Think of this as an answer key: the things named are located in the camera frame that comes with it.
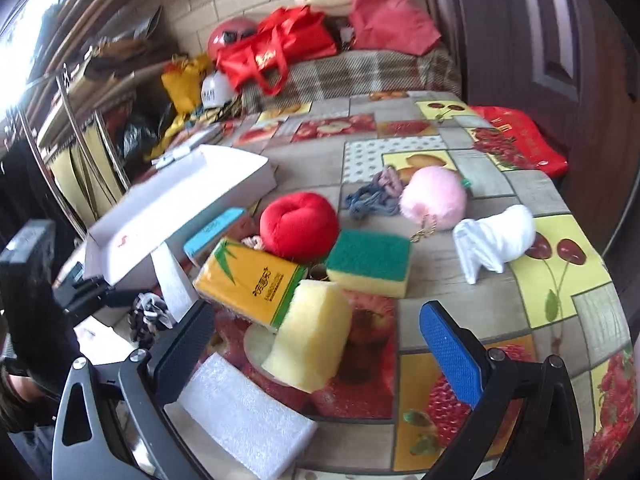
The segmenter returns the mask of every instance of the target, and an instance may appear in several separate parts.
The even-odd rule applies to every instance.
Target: screw
[[[489,348],[488,354],[491,361],[504,361],[505,354],[499,348]]]
[[[553,354],[549,356],[549,364],[552,365],[553,368],[562,368],[564,361],[562,361],[560,356]]]
[[[86,366],[86,357],[79,357],[73,363],[74,370],[81,370]]]
[[[131,353],[131,355],[129,356],[129,359],[131,359],[133,362],[137,363],[142,361],[142,359],[144,359],[146,356],[146,350],[143,348],[138,348],[137,350],[133,351]]]

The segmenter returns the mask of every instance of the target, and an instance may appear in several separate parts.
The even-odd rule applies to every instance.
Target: blue gripper pad
[[[420,332],[458,400],[472,408],[482,396],[480,368],[449,325],[427,302],[420,309]]]

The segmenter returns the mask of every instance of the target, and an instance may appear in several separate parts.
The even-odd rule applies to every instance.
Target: wooden door
[[[560,191],[593,245],[612,240],[640,161],[638,54],[604,0],[436,0],[466,100],[529,114],[567,155]]]

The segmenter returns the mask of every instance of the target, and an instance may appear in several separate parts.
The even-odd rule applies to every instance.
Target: white cloth
[[[489,218],[465,218],[453,229],[460,266],[466,282],[471,285],[478,280],[481,266],[503,273],[504,264],[521,257],[533,245],[535,238],[533,215],[520,204]]]

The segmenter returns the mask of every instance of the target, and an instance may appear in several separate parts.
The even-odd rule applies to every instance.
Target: red plastic bag
[[[552,178],[563,176],[569,170],[564,156],[545,142],[536,123],[526,113],[499,106],[472,106],[471,109],[511,139],[512,145],[536,170]]]
[[[422,56],[440,39],[431,17],[411,0],[351,0],[351,6],[356,48]]]
[[[312,12],[309,6],[276,9],[258,24],[257,34],[221,48],[217,67],[236,91],[255,79],[265,94],[277,95],[289,77],[290,62],[337,53],[323,19],[324,12]],[[262,74],[271,67],[280,71],[280,79],[272,88]]]

